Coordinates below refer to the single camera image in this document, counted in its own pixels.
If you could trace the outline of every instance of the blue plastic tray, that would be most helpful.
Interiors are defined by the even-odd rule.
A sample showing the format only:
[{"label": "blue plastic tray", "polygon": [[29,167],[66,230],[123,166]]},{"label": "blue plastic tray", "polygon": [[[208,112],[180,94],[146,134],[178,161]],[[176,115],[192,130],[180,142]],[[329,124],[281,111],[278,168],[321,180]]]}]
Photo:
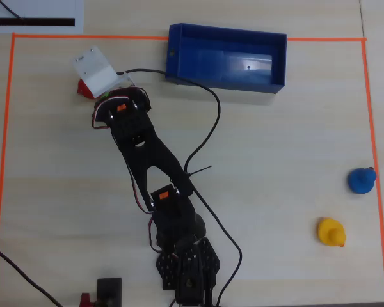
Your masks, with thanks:
[{"label": "blue plastic tray", "polygon": [[276,94],[285,85],[286,47],[286,34],[173,24],[166,72],[212,88]]}]

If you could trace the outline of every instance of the red object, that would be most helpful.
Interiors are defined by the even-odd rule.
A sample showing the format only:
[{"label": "red object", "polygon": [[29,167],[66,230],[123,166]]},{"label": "red object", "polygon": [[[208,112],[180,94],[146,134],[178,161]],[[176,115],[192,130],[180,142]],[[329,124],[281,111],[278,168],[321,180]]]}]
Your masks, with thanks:
[{"label": "red object", "polygon": [[91,91],[87,88],[87,85],[85,85],[82,79],[78,81],[77,93],[81,94],[82,96],[88,99],[95,99],[95,97],[92,95]]},{"label": "red object", "polygon": [[94,304],[90,301],[89,293],[81,293],[81,300],[79,302],[79,307],[93,307]]}]

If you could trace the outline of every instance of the wooden table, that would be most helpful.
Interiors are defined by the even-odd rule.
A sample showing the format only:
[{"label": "wooden table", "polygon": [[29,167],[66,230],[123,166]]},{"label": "wooden table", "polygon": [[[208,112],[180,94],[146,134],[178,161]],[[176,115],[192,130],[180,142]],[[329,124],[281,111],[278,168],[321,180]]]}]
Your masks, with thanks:
[{"label": "wooden table", "polygon": [[[87,1],[85,34],[167,35],[169,24],[193,22],[292,38],[363,36],[358,1],[143,2]],[[373,19],[377,8],[362,4],[364,20]],[[370,22],[371,69],[376,50],[369,28]],[[10,44],[10,36],[0,35],[0,165]],[[92,45],[117,70],[164,69],[164,40],[16,38],[0,249],[64,306],[94,292],[97,278],[117,276],[124,306],[167,306],[173,292],[161,290],[148,217],[134,203],[122,156],[108,132],[91,129],[93,102],[76,94],[70,59]],[[159,76],[132,78],[151,98],[159,137],[183,164],[210,129],[215,101]],[[384,110],[377,113],[375,87],[380,147]],[[356,196],[345,185],[350,169],[374,164],[361,42],[290,41],[287,85],[278,95],[216,93],[220,124],[190,169],[214,165],[192,180],[244,253],[222,306],[384,301],[377,190]],[[382,171],[381,151],[379,160]],[[150,191],[167,183],[154,169],[148,175]],[[237,252],[198,199],[191,200],[221,260],[216,297]],[[343,223],[344,248],[317,241],[322,217]],[[51,306],[0,259],[0,306],[14,304]]]}]

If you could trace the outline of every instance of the robotic arm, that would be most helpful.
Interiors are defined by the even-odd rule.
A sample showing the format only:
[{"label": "robotic arm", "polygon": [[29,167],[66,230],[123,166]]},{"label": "robotic arm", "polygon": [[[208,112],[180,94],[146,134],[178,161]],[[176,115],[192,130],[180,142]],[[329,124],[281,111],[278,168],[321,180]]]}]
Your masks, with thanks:
[{"label": "robotic arm", "polygon": [[[179,161],[158,138],[148,117],[150,101],[144,89],[131,86],[109,92],[96,102],[93,127],[110,128],[157,227],[161,247],[156,267],[164,290],[174,290],[178,304],[212,306],[212,289],[220,261],[205,237],[203,219],[189,196],[193,184]],[[105,125],[95,126],[102,122]],[[147,170],[155,166],[171,183],[149,193]]]}]

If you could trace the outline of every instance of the orange tape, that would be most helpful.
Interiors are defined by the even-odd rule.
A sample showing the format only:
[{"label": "orange tape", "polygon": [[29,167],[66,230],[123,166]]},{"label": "orange tape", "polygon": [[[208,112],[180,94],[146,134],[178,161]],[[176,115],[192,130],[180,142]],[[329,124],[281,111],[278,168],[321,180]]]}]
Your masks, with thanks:
[{"label": "orange tape", "polygon": [[356,38],[319,38],[319,37],[289,37],[289,42],[362,42],[367,40],[364,37]]},{"label": "orange tape", "polygon": [[110,40],[168,40],[167,36],[142,35],[61,35],[61,34],[16,34],[19,38],[93,38]]},{"label": "orange tape", "polygon": [[14,45],[15,45],[15,34],[12,33],[12,44],[11,44],[11,47],[10,47],[10,62],[8,64],[8,75],[7,75],[6,105],[4,107],[3,141],[1,143],[1,162],[0,162],[0,220],[1,220],[1,203],[2,203],[2,200],[3,200],[4,167],[5,167],[5,164],[6,164],[6,144],[7,144],[7,128],[8,128],[8,111],[9,111],[9,107],[10,107],[10,90],[12,88]]},{"label": "orange tape", "polygon": [[383,270],[384,270],[384,213],[383,213],[383,200],[381,198],[380,171],[378,169],[376,135],[374,133],[374,120],[372,119],[372,105],[371,105],[371,94],[370,94],[369,71],[368,71],[368,68],[367,68],[367,53],[365,51],[365,42],[363,40],[361,41],[361,49],[362,49],[362,53],[363,53],[365,94],[367,95],[367,108],[368,108],[368,111],[369,111],[372,156],[374,158],[374,169],[377,172],[376,187],[377,187],[378,215],[379,215],[379,218],[380,218],[381,248],[382,248],[382,252],[383,252]]},{"label": "orange tape", "polygon": [[[6,143],[7,143],[7,130],[8,130],[8,114],[10,108],[10,92],[12,86],[13,74],[13,59],[16,38],[93,38],[93,39],[126,39],[126,40],[167,40],[166,36],[134,36],[134,35],[36,35],[36,34],[15,34],[12,33],[12,44],[10,47],[10,62],[8,66],[7,76],[7,91],[6,91],[6,104],[4,109],[4,125],[3,125],[3,142],[1,145],[1,164],[0,164],[0,221],[1,221],[1,207],[3,200],[3,184],[4,184],[4,169],[6,162]],[[372,118],[372,105],[369,75],[367,69],[367,55],[365,51],[366,38],[288,38],[290,42],[361,42],[362,57],[364,66],[365,90],[367,95],[367,107],[369,112],[370,132],[371,132],[371,145],[372,155],[374,157],[374,169],[377,172],[377,199],[378,199],[378,214],[380,218],[380,233],[381,233],[381,248],[383,253],[383,270],[384,270],[384,217],[383,217],[383,203],[381,199],[381,185],[380,173],[378,169],[376,138],[374,134],[374,121]]]}]

